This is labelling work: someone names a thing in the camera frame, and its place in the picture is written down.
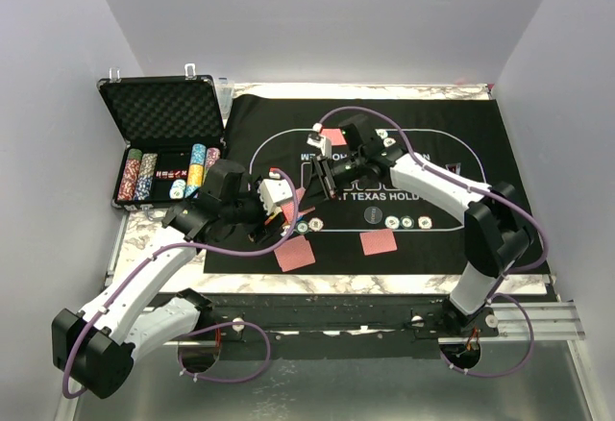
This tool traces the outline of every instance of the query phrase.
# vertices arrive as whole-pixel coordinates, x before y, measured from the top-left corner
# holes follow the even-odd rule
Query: white wall
[[[541,0],[108,0],[148,74],[494,82]]]
[[[615,0],[544,0],[496,85],[615,415]]]
[[[105,0],[0,0],[0,419],[53,419],[51,321],[102,284],[123,141],[95,89],[140,68]]]

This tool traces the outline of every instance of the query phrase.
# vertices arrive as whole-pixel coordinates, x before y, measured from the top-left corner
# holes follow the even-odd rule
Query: blue poker chip
[[[191,195],[199,186],[187,186],[185,188],[185,196]]]
[[[190,164],[205,165],[207,150],[203,144],[194,144],[192,146],[192,155],[190,155]]]
[[[150,188],[152,187],[153,178],[139,176],[135,185],[135,196],[133,200],[145,200],[150,196]]]
[[[181,190],[185,189],[185,180],[184,179],[176,179],[175,181],[173,181],[173,184],[171,185],[171,187],[177,187],[180,188]]]

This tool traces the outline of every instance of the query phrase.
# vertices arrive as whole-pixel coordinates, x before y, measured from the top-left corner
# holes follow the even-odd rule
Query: black poker mat
[[[513,184],[521,190],[524,204],[529,207],[496,101],[285,100],[243,95],[234,101],[227,125],[226,158],[246,168],[252,163],[252,172],[263,176],[270,167],[279,167],[299,187],[302,168],[304,172],[307,168],[304,163],[315,151],[306,144],[307,130],[327,111],[348,105],[380,111],[409,129],[407,134],[414,149],[435,164],[458,169],[462,176],[473,180],[482,181],[484,174],[490,184]],[[333,128],[353,114],[356,112],[339,113],[325,127]],[[375,128],[390,130],[377,118],[373,122]],[[391,131],[388,134],[397,136]],[[334,158],[347,152],[344,146],[333,147]],[[367,211],[373,212],[373,207],[382,213],[378,224],[369,223],[365,217]],[[409,216],[414,226],[395,232],[397,251],[364,256],[359,233],[385,228],[388,215],[400,219]],[[430,218],[431,229],[418,228],[421,216]],[[466,264],[459,223],[418,196],[397,189],[348,189],[344,201],[322,204],[304,219],[309,221],[312,217],[324,222],[323,231],[306,235],[316,263],[291,273],[461,274]],[[250,243],[240,229],[220,246],[242,251],[263,247]],[[534,243],[518,265],[537,259],[540,249]],[[281,273],[273,254],[241,259],[208,253],[205,269],[209,273]],[[545,264],[535,272],[548,273],[549,269]]]

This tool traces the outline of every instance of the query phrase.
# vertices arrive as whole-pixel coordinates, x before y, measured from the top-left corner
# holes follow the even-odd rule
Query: poker chip case
[[[136,211],[177,202],[169,196],[173,180],[156,176],[145,200],[118,198],[129,153],[135,149],[157,154],[157,171],[187,170],[195,143],[224,153],[224,124],[211,76],[186,72],[185,77],[106,78],[97,87],[126,141],[113,206]]]

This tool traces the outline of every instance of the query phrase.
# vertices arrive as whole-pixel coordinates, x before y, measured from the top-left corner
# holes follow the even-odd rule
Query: metal floor
[[[526,342],[483,344],[477,370],[513,366]],[[220,361],[211,373],[245,375],[258,362]],[[194,383],[179,376],[176,349],[147,356],[125,385],[101,401],[84,395],[79,421],[397,421],[591,420],[565,341],[537,342],[519,373],[463,377],[441,360],[277,360],[246,384]]]

